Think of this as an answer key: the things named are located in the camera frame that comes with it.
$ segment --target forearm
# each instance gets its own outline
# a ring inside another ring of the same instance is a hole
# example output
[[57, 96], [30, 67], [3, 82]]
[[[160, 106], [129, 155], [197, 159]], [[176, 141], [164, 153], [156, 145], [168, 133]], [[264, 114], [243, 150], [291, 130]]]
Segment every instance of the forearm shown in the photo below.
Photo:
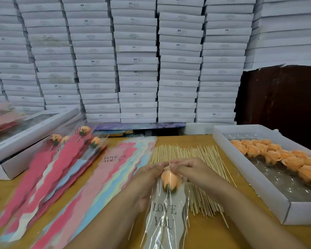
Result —
[[228, 184], [216, 197], [252, 248], [306, 249], [238, 189]]
[[114, 249], [138, 215], [134, 197], [125, 190], [116, 195], [66, 249]]

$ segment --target brown wall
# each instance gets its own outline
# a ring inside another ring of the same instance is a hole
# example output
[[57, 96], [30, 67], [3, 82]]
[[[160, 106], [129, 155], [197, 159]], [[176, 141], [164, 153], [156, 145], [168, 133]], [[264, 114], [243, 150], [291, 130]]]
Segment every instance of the brown wall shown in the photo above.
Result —
[[311, 149], [311, 66], [244, 72], [236, 100], [237, 124], [261, 124]]

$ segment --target wooden table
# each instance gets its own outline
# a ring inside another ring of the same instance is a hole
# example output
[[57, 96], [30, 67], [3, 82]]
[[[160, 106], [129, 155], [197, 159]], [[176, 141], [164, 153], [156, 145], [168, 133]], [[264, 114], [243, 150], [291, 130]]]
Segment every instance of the wooden table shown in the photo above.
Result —
[[[115, 146], [123, 138], [111, 138], [109, 146]], [[199, 145], [216, 145], [211, 135], [185, 135], [185, 136], [163, 136], [158, 137], [157, 145], [176, 145], [180, 147], [196, 147]], [[274, 215], [269, 211], [263, 201], [255, 194], [253, 189], [249, 186], [246, 180], [241, 176], [238, 170], [234, 167], [232, 162], [218, 147], [220, 156], [223, 162], [228, 167], [237, 187], [263, 209], [271, 217]], [[60, 212], [60, 210], [75, 196], [75, 194], [83, 187], [94, 169], [100, 161], [100, 157], [96, 159], [93, 165], [72, 185], [70, 189], [54, 204], [45, 215], [43, 215], [38, 222], [36, 222], [31, 229], [29, 229], [25, 236], [17, 243], [7, 247], [7, 249], [18, 248], [28, 249], [37, 238], [39, 232]], [[12, 195], [14, 189], [21, 181], [21, 176], [12, 181], [0, 181], [0, 212], [6, 204], [9, 197]], [[215, 218], [205, 218], [201, 213], [193, 216], [189, 212], [190, 228], [185, 242], [185, 249], [238, 249], [250, 248], [245, 239], [242, 237], [236, 226], [227, 218], [229, 229], [225, 226], [224, 221], [220, 215]], [[145, 215], [140, 215], [135, 222], [134, 229], [130, 241], [125, 243], [122, 248], [138, 249], [144, 233], [144, 218]], [[302, 240], [309, 248], [311, 248], [311, 226], [284, 226], [285, 229], [294, 234], [297, 238]]]

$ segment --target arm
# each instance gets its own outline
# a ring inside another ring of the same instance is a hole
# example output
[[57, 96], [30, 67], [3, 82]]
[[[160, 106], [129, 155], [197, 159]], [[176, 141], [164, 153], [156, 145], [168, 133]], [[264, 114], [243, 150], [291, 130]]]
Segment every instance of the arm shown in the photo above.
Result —
[[65, 249], [117, 248], [137, 215], [149, 205], [152, 187], [167, 165], [164, 162], [140, 168], [126, 188]]
[[307, 248], [201, 159], [176, 159], [171, 163], [173, 172], [188, 178], [223, 206], [252, 248]]

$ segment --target cellophane bag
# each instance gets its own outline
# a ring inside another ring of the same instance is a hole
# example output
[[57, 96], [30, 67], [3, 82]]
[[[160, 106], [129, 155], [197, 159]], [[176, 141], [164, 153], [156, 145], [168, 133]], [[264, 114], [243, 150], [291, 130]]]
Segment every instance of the cellophane bag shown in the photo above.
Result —
[[150, 196], [143, 249], [183, 249], [187, 234], [189, 188], [186, 178], [165, 171]]

